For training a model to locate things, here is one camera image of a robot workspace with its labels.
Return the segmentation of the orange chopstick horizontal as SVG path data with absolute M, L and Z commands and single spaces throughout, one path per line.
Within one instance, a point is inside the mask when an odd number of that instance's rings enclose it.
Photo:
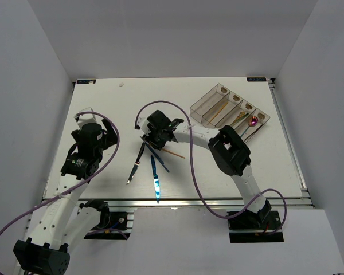
M 161 151 L 167 152 L 168 154 L 172 154 L 172 155 L 177 156 L 177 157 L 182 158 L 182 159 L 186 159 L 184 156 L 182 156 L 182 155 L 180 155 L 180 154 L 178 154 L 178 153 L 175 153 L 175 152 L 173 152 L 173 151 L 167 150 L 167 149 L 165 149 L 165 148 L 162 148 Z

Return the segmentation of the orange chopstick diagonal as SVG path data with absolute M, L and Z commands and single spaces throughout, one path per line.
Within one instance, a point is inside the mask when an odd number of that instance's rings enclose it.
M 228 105 L 228 103 L 229 101 L 222 105 L 222 107 L 217 111 L 217 113 L 214 114 L 214 116 L 209 120 L 210 123 L 220 114 L 220 112 Z

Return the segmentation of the ornate gold fork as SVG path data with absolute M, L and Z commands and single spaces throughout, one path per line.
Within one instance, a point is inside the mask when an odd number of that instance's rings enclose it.
M 235 118 L 235 120 L 233 121 L 232 125 L 235 125 L 236 123 L 238 123 L 240 120 L 242 120 L 243 118 L 245 118 L 248 114 L 245 112 L 240 112 L 239 115 Z

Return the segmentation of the iridescent purple spoon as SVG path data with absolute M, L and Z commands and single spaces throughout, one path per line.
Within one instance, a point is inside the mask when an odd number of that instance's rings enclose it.
M 248 120 L 248 126 L 244 130 L 244 132 L 241 134 L 241 138 L 246 134 L 246 132 L 251 128 L 254 127 L 258 123 L 259 119 L 256 116 L 251 116 L 251 118 Z

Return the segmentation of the black spoon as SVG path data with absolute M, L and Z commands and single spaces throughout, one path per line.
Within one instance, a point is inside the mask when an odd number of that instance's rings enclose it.
M 264 127 L 264 124 L 262 124 L 261 126 L 259 126 L 256 130 L 254 130 L 247 138 L 244 139 L 244 143 L 248 142 L 253 136 L 256 135 L 257 132 L 260 131 L 261 128 Z

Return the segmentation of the iridescent green fork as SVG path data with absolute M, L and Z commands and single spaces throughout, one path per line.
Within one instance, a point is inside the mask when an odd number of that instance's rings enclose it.
M 244 115 L 238 117 L 238 118 L 233 122 L 232 125 L 236 125 L 236 124 L 239 123 L 240 121 L 244 120 L 248 115 L 249 115 L 249 114 L 246 113 L 246 114 L 244 114 Z

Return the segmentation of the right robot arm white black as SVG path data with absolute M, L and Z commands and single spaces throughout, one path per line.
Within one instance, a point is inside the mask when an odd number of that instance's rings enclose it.
M 271 205 L 253 176 L 250 149 L 231 126 L 222 129 L 190 125 L 183 119 L 170 120 L 157 110 L 147 118 L 138 118 L 143 138 L 152 148 L 161 150 L 167 142 L 192 143 L 207 149 L 221 172 L 230 176 L 246 205 L 248 223 L 259 229 L 268 222 Z

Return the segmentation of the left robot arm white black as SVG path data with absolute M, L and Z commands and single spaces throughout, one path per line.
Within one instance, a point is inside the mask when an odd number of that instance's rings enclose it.
M 109 120 L 77 119 L 75 140 L 60 170 L 56 192 L 47 200 L 45 212 L 24 241 L 13 252 L 25 274 L 64 274 L 70 252 L 92 229 L 105 229 L 110 222 L 108 204 L 93 199 L 81 204 L 79 216 L 70 217 L 91 179 L 104 168 L 103 152 L 118 145 L 117 133 Z

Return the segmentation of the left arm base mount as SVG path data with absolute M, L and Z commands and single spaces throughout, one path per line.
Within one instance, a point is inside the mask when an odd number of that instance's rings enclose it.
M 80 203 L 79 211 L 85 207 L 93 207 L 100 212 L 100 222 L 94 226 L 84 239 L 126 240 L 132 229 L 133 214 L 126 211 L 111 211 L 108 203 L 102 200 L 91 200 Z

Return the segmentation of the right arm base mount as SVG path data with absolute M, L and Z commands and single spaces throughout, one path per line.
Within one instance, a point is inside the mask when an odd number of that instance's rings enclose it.
M 284 242 L 279 213 L 272 210 L 268 200 L 259 213 L 245 210 L 228 220 L 230 243 L 280 243 Z

